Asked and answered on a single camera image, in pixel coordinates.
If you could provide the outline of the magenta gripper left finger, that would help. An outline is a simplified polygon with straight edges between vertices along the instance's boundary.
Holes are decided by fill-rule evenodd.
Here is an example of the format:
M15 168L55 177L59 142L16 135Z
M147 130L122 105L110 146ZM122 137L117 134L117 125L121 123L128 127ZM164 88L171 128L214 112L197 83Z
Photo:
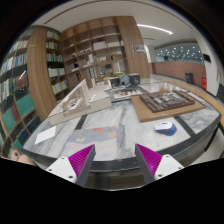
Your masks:
M95 155L95 145L92 144L69 157L61 156L47 168L47 171L84 187Z

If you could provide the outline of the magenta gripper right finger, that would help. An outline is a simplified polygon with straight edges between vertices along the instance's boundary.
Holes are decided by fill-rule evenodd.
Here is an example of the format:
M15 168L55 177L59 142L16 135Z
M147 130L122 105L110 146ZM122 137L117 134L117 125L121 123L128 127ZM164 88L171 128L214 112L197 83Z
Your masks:
M146 184L183 169L183 166L171 155L160 155L140 144L135 145L135 155Z

